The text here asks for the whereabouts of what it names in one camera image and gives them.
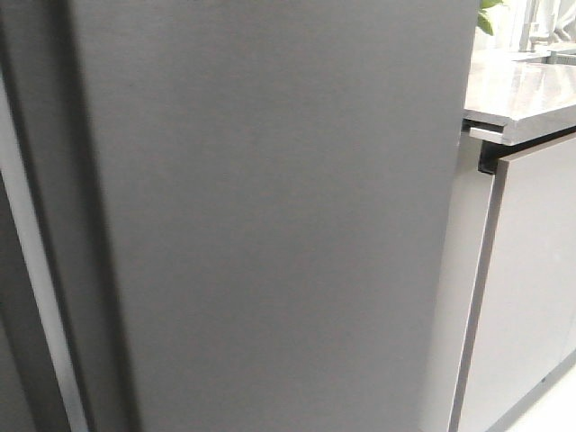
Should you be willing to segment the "stainless steel sink basin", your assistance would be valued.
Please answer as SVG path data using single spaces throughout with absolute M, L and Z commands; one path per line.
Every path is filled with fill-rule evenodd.
M 546 49 L 528 52 L 519 57 L 517 62 L 575 66 L 575 44 L 558 44 Z

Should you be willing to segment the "grey kitchen counter cabinet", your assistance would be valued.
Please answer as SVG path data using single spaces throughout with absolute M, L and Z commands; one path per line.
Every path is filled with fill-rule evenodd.
M 472 56 L 419 412 L 500 431 L 575 361 L 575 66 Z

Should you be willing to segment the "green potted plant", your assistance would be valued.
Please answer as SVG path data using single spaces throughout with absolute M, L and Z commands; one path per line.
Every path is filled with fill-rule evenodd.
M 489 15 L 491 8 L 502 6 L 505 2 L 503 0 L 481 0 L 477 14 L 476 27 L 488 36 L 494 35 L 493 24 Z

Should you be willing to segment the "silver sink faucet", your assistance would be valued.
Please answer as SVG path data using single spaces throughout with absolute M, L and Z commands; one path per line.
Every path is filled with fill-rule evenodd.
M 518 44 L 519 52 L 534 52 L 538 43 L 548 42 L 549 35 L 540 31 L 540 24 L 537 21 L 539 5 L 538 0 L 526 0 L 526 10 Z

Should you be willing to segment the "dark grey fridge door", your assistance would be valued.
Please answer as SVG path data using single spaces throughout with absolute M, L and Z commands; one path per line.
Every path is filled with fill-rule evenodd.
M 1 323 L 32 430 L 87 431 L 6 91 L 1 93 Z
M 418 427 L 474 1 L 4 1 L 87 431 Z

